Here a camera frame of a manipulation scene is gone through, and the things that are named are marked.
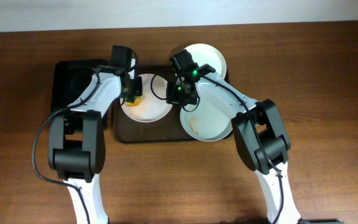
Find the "light blue plate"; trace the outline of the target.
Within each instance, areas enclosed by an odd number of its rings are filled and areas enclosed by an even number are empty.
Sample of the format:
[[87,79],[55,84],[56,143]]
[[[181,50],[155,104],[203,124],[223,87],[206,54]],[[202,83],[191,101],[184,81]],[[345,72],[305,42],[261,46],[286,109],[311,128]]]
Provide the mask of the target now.
[[229,119],[211,103],[186,105],[180,110],[180,122],[187,134],[199,141],[218,141],[232,133]]

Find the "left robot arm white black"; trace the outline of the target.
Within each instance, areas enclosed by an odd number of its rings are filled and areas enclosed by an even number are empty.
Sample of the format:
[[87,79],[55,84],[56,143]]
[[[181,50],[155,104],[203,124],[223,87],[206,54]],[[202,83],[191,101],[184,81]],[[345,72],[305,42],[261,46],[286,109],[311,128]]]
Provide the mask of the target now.
[[45,124],[48,164],[57,172],[56,184],[68,188],[77,223],[109,223],[100,187],[106,158],[103,118],[117,99],[142,94],[136,67],[99,65],[79,97],[54,111]]

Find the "pinkish white plate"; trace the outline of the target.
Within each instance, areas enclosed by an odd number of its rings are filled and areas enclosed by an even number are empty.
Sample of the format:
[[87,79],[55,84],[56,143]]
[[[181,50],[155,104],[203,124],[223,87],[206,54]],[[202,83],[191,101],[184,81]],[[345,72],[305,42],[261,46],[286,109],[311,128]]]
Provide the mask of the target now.
[[150,82],[154,76],[152,73],[144,73],[139,75],[142,78],[143,92],[140,96],[140,103],[135,106],[123,104],[121,106],[123,112],[140,123],[151,123],[158,121],[166,116],[172,109],[172,105],[166,103],[165,100],[158,99],[151,91]]

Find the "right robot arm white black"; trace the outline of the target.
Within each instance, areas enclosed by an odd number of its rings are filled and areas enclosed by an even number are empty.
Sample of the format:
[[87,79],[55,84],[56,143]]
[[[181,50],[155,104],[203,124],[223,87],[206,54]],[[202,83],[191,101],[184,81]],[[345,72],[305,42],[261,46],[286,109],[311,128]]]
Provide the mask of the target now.
[[230,119],[241,161],[255,172],[270,223],[299,223],[288,180],[291,143],[276,104],[245,96],[225,82],[210,65],[174,66],[176,78],[167,87],[167,102],[185,107],[207,101]]

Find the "cream white plate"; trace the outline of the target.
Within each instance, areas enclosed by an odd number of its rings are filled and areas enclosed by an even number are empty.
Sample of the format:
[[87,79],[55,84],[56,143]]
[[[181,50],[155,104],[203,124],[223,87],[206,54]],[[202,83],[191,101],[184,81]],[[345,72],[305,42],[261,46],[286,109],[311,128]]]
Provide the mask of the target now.
[[225,58],[218,49],[208,44],[192,44],[185,47],[185,50],[191,54],[193,61],[199,66],[208,64],[220,74],[222,79],[225,79],[227,65]]

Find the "yellow green sponge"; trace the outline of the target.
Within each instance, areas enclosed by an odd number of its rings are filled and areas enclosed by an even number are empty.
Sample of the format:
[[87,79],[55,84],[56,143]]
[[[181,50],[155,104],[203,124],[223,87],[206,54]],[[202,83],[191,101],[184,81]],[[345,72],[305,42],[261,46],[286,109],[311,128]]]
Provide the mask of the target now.
[[126,99],[124,101],[124,104],[126,106],[137,106],[137,105],[140,104],[141,101],[142,101],[141,98],[139,96],[136,96],[136,97],[131,98],[131,99]]

